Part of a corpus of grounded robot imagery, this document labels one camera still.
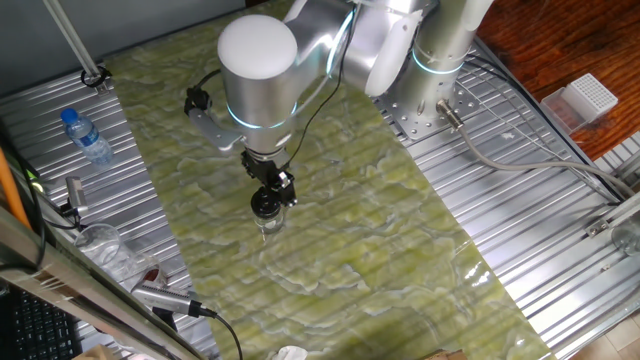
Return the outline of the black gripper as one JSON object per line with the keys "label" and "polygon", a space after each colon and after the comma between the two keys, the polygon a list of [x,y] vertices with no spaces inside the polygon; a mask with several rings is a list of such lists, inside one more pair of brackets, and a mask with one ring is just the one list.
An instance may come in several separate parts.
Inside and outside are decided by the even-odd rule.
{"label": "black gripper", "polygon": [[286,171],[286,163],[278,164],[274,160],[256,159],[249,150],[241,153],[242,164],[252,179],[257,179],[267,188],[278,188],[281,203],[287,207],[297,204],[292,174]]}

